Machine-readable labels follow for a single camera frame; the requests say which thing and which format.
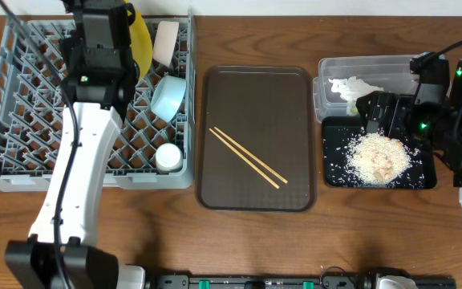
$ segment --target light blue cup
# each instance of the light blue cup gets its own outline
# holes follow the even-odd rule
[[[186,80],[167,75],[160,80],[151,101],[151,111],[170,122],[180,109],[186,91]]]

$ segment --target dark serving tray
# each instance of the dark serving tray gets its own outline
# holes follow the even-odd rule
[[[347,162],[343,148],[348,145],[352,134],[365,133],[361,129],[362,124],[359,117],[330,116],[322,122],[322,141],[324,157],[324,179],[326,183],[337,187],[356,187],[354,175],[347,173],[343,168]],[[436,170],[432,150],[426,145],[418,144],[414,140],[400,140],[409,149],[419,149],[420,153],[412,161],[421,161],[422,164],[413,163],[402,176],[397,177],[392,188],[397,189],[432,189],[436,186]]]
[[[204,80],[197,199],[210,209],[299,212],[316,199],[311,79],[297,67],[219,66]],[[209,128],[281,174],[275,189]]]

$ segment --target green tape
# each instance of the green tape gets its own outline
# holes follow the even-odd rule
[[[208,280],[199,281],[199,289],[209,289],[209,281]]]
[[[309,282],[309,281],[304,281],[304,283],[302,284],[302,289],[314,289],[314,283]]]

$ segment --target dish rack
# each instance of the dish rack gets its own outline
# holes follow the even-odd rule
[[[104,186],[121,189],[183,189],[193,183],[195,154],[196,28],[193,18],[146,19],[152,39],[162,20],[178,21],[180,29],[169,67],[155,61],[136,85],[123,129],[111,149]],[[30,37],[65,76],[60,39],[75,29],[71,20],[29,21]],[[165,75],[187,79],[180,111],[169,123],[150,109],[156,85]],[[0,190],[46,191],[62,136],[64,103],[51,74],[22,38],[6,26],[0,47]],[[156,149],[173,143],[183,152],[183,168],[159,174]]]

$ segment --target white container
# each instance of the white container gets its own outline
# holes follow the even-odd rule
[[[409,61],[415,55],[359,56],[322,59],[318,77],[313,79],[313,101],[317,121],[328,116],[347,116],[347,102],[332,92],[329,79],[356,76],[365,83],[384,88],[385,92],[413,94],[418,76],[412,75]]]
[[[167,75],[160,80],[151,100],[151,111],[170,122],[180,109],[186,90],[186,80]]]
[[[181,150],[174,144],[163,144],[155,154],[156,168],[160,173],[174,173],[183,167]]]

